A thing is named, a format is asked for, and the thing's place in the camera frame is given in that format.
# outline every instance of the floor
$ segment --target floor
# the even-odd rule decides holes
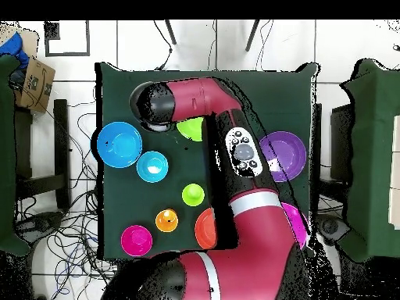
[[[323,105],[321,163],[330,165],[330,112],[332,108],[349,103],[348,96],[339,84],[350,78],[357,60],[373,58],[387,68],[400,64],[400,52],[393,49],[400,44],[400,23],[396,20],[262,20],[256,31],[250,52],[245,51],[246,42],[252,29],[252,20],[218,20],[218,70],[254,70],[265,39],[263,57],[257,70],[294,71],[303,63],[316,62],[321,66],[317,77],[317,101]],[[157,21],[160,30],[170,41],[166,25]],[[215,69],[215,44],[211,55],[210,46],[214,40],[213,20],[171,20],[177,39],[165,70],[210,70]],[[20,21],[20,26],[35,30],[39,35],[37,59],[55,69],[48,111],[52,112],[52,101],[65,98],[68,101],[70,135],[81,145],[84,153],[89,151],[89,139],[78,129],[77,120],[85,113],[95,113],[93,88],[95,85],[95,62],[107,62],[122,70],[153,70],[164,63],[168,55],[168,45],[163,40],[152,21],[89,21],[89,56],[45,57],[44,25],[38,21]],[[85,22],[61,21],[60,40],[49,42],[49,51],[85,52]],[[95,130],[95,116],[80,119],[82,131],[89,137]],[[32,129],[31,164],[34,177],[54,173],[53,122],[48,114],[34,114]],[[71,145],[71,187],[73,198],[93,188],[89,180],[76,181],[81,170],[81,157],[76,146]],[[89,165],[95,170],[97,163],[88,156]],[[324,177],[329,176],[329,168],[321,167]],[[31,199],[23,202],[23,207],[31,204]],[[83,202],[72,211],[80,211]],[[33,214],[55,210],[54,193],[37,196],[37,204],[30,210]],[[90,225],[96,233],[96,223]],[[51,298],[57,290],[55,274],[66,271],[58,265],[60,257],[66,258],[54,238],[41,240],[34,253],[33,282],[36,294]],[[328,258],[334,272],[340,276],[338,254],[334,248],[327,248]],[[77,300],[88,278],[77,272],[66,284],[64,295],[56,300]],[[104,281],[92,280],[87,291],[79,300],[99,300]]]

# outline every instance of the red robot arm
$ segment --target red robot arm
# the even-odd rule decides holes
[[[185,253],[155,267],[157,272],[138,281],[135,300],[308,300],[300,248],[242,102],[228,84],[209,77],[150,82],[135,89],[130,107],[153,131],[205,117],[202,133],[217,229],[216,249]],[[233,244],[232,236],[224,237],[229,224],[237,234]]]

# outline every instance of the green bowl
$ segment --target green bowl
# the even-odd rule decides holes
[[[177,124],[180,134],[192,141],[202,141],[202,122],[203,117],[196,117]]]
[[[200,185],[189,184],[182,191],[182,199],[186,205],[195,207],[200,205],[204,200],[204,190]]]

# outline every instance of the orange bowl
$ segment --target orange bowl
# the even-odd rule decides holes
[[[162,232],[174,231],[178,226],[178,216],[172,209],[164,209],[157,214],[155,225]]]

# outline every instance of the green tablecloth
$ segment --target green tablecloth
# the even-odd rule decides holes
[[[14,94],[9,87],[9,75],[20,61],[14,56],[0,56],[0,251],[26,255],[29,245],[13,229],[16,203],[16,143],[14,139]]]
[[[364,59],[343,84],[355,107],[353,182],[347,221],[352,230],[338,243],[355,262],[400,257],[400,230],[388,222],[393,120],[400,115],[400,72]]]
[[[146,81],[178,80],[189,77],[221,77],[234,81],[247,95],[268,133],[284,130],[296,134],[309,150],[311,123],[311,83],[317,65],[311,63],[298,73],[263,72],[126,72],[106,63],[102,68],[103,126],[125,121],[135,126],[143,139],[143,152],[158,151],[168,158],[169,172],[156,184],[144,182],[136,166],[104,170],[104,259],[129,259],[120,246],[120,237],[130,225],[147,227],[153,236],[152,256],[169,250],[201,249],[195,240],[195,221],[209,207],[207,198],[197,207],[186,206],[181,198],[184,186],[205,185],[202,143],[189,141],[177,130],[149,133],[143,130],[130,110],[130,93]],[[250,119],[258,139],[264,134],[254,119]],[[296,200],[304,212],[309,210],[309,165],[291,182]],[[293,203],[288,185],[278,185],[283,202]],[[177,212],[179,224],[165,234],[155,226],[155,217],[163,209]]]

